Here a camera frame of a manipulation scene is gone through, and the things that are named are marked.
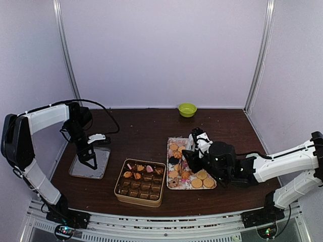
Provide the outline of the steel kitchen tongs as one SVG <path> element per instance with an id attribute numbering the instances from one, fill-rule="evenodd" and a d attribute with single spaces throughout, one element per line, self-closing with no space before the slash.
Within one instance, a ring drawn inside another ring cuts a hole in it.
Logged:
<path id="1" fill-rule="evenodd" d="M 192 159 L 192 155 L 195 151 L 195 143 L 193 139 L 193 135 L 190 134 L 188 138 L 180 138 L 177 141 L 177 150 L 181 154 L 181 161 L 179 166 L 181 170 L 179 174 L 182 179 L 188 179 L 191 175 L 191 168 L 189 167 L 189 161 Z"/>

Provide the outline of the orange sandwich cookie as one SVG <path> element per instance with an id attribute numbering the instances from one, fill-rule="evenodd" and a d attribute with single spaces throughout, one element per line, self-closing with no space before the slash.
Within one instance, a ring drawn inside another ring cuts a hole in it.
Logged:
<path id="1" fill-rule="evenodd" d="M 135 180 L 140 180 L 140 179 L 142 179 L 142 174 L 141 174 L 141 173 L 139 173 L 139 172 L 135 172 L 135 173 L 133 173 L 133 176 L 134 176 L 134 179 L 135 179 Z"/>

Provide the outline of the flower shaped cookie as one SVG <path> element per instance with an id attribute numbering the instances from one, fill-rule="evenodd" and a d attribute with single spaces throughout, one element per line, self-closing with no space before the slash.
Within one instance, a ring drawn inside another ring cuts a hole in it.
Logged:
<path id="1" fill-rule="evenodd" d="M 137 172 L 144 171 L 144 169 L 145 169 L 145 166 L 144 165 L 141 165 L 141 164 L 136 165 L 136 171 Z"/>

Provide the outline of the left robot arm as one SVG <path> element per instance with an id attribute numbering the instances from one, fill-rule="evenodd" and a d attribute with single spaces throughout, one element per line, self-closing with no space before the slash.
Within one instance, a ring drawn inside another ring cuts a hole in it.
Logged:
<path id="1" fill-rule="evenodd" d="M 76 145 L 78 160 L 97 169 L 96 155 L 93 147 L 93 136 L 87 136 L 84 127 L 92 121 L 92 114 L 87 107 L 78 102 L 69 101 L 50 104 L 25 113 L 8 114 L 5 118 L 1 153 L 9 165 L 17 170 L 20 176 L 36 190 L 49 205 L 60 203 L 62 194 L 53 186 L 39 167 L 35 158 L 32 136 L 58 123 L 70 136 L 71 143 Z"/>

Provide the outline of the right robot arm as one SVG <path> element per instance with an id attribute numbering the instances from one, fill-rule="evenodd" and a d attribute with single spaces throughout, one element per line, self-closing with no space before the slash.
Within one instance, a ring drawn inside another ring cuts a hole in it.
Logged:
<path id="1" fill-rule="evenodd" d="M 292 202 L 315 187 L 322 186 L 322 133 L 313 132 L 303 144 L 272 155 L 259 152 L 237 154 L 235 147 L 212 141 L 203 130 L 196 128 L 189 136 L 192 147 L 182 154 L 193 173 L 205 170 L 223 187 L 233 184 L 250 187 L 277 176 L 301 172 L 287 185 L 266 197 L 266 206 L 259 211 L 262 222 L 270 222 Z"/>

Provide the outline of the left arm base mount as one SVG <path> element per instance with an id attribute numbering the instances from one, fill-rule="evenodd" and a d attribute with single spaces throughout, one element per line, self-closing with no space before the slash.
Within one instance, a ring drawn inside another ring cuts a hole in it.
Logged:
<path id="1" fill-rule="evenodd" d="M 54 235 L 58 240 L 66 241 L 71 239 L 77 229 L 86 229 L 90 220 L 90 214 L 69 210 L 68 216 L 63 216 L 54 211 L 46 215 L 46 219 L 57 223 L 54 229 Z"/>

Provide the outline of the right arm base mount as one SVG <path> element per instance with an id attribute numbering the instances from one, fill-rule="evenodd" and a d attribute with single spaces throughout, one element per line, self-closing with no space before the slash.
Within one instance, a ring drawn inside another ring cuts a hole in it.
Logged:
<path id="1" fill-rule="evenodd" d="M 269 211 L 264 208 L 243 212 L 241 214 L 245 228 L 256 227 L 257 234 L 262 239 L 274 239 L 278 234 L 277 221 L 284 219 L 283 210 Z"/>

